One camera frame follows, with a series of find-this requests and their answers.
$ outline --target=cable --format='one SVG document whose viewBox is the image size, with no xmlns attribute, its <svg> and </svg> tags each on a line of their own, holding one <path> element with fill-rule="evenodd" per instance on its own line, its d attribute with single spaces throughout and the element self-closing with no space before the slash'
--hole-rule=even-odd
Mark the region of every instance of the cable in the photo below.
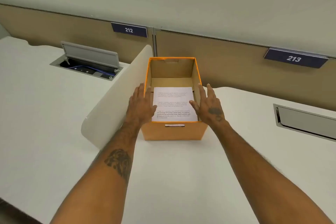
<svg viewBox="0 0 336 224">
<path fill-rule="evenodd" d="M 102 73 L 102 74 L 106 74 L 106 75 L 110 75 L 110 76 L 115 76 L 115 74 L 110 74 L 110 73 L 107 73 L 107 72 L 105 72 L 105 71 L 103 71 L 103 70 L 99 70 L 99 69 L 96 69 L 96 68 L 93 68 L 93 67 L 88 67 L 88 66 L 74 66 L 74 67 L 66 67 L 66 68 L 71 69 L 71 68 L 77 68 L 77 67 L 86 67 L 86 68 L 95 70 L 95 71 L 97 71 L 97 72 L 99 72 L 99 73 Z"/>
</svg>

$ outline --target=hand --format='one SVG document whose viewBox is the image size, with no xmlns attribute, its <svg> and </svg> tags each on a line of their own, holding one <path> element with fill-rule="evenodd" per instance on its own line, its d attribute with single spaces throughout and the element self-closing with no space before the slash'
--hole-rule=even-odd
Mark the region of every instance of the hand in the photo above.
<svg viewBox="0 0 336 224">
<path fill-rule="evenodd" d="M 133 95 L 129 98 L 124 123 L 141 127 L 153 117 L 157 106 L 151 106 L 150 94 L 151 89 L 148 88 L 144 97 L 143 83 L 135 88 Z"/>
<path fill-rule="evenodd" d="M 215 92 L 210 84 L 207 85 L 208 97 L 205 94 L 203 86 L 199 84 L 198 87 L 201 94 L 201 101 L 199 106 L 195 101 L 189 101 L 191 106 L 195 109 L 196 114 L 204 123 L 208 124 L 210 127 L 227 123 L 224 117 L 221 102 L 218 98 L 216 98 Z"/>
</svg>

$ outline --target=hand tattoo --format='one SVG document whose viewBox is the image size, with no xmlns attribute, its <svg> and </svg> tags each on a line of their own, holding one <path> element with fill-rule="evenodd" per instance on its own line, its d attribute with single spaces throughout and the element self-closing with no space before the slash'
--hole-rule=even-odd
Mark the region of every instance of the hand tattoo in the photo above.
<svg viewBox="0 0 336 224">
<path fill-rule="evenodd" d="M 104 163 L 109 167 L 113 167 L 118 174 L 128 183 L 131 174 L 132 161 L 128 153 L 123 149 L 113 150 Z"/>
<path fill-rule="evenodd" d="M 210 114 L 214 114 L 214 115 L 216 115 L 216 120 L 217 120 L 217 121 L 221 121 L 221 120 L 223 119 L 222 115 L 223 115 L 224 113 L 223 113 L 223 111 L 222 111 L 221 109 L 219 109 L 219 108 L 216 108 L 216 107 L 210 107 L 210 108 L 208 109 L 208 112 L 209 112 Z"/>
</svg>

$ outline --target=cubicle wall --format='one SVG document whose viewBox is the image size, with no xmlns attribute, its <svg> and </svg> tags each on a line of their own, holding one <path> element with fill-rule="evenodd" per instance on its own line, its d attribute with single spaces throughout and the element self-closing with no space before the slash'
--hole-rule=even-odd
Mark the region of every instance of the cubicle wall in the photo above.
<svg viewBox="0 0 336 224">
<path fill-rule="evenodd" d="M 267 47 L 147 27 L 148 38 L 115 33 L 104 20 L 0 5 L 0 24 L 32 45 L 69 41 L 115 51 L 130 63 L 149 44 L 159 57 L 196 57 L 203 84 L 229 86 L 336 111 L 336 60 L 309 68 L 263 59 Z"/>
<path fill-rule="evenodd" d="M 147 28 L 147 38 L 127 35 L 115 33 L 108 21 L 9 5 L 0 5 L 0 24 L 31 45 L 61 48 L 61 41 L 67 41 L 117 52 L 125 63 L 131 63 L 147 44 L 153 47 L 153 28 Z"/>
<path fill-rule="evenodd" d="M 310 68 L 263 59 L 268 48 L 155 29 L 157 56 L 196 57 L 202 83 L 336 111 L 336 60 Z"/>
</svg>

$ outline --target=number sign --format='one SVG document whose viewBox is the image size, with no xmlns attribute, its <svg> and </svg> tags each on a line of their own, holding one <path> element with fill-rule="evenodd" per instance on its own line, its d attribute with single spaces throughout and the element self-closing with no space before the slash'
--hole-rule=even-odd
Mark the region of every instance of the number sign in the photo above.
<svg viewBox="0 0 336 224">
<path fill-rule="evenodd" d="M 325 57 L 271 48 L 267 51 L 264 59 L 276 60 L 280 62 L 313 68 L 320 68 L 328 60 L 328 58 Z"/>
<path fill-rule="evenodd" d="M 147 37 L 147 28 L 111 22 L 114 32 Z"/>
</svg>

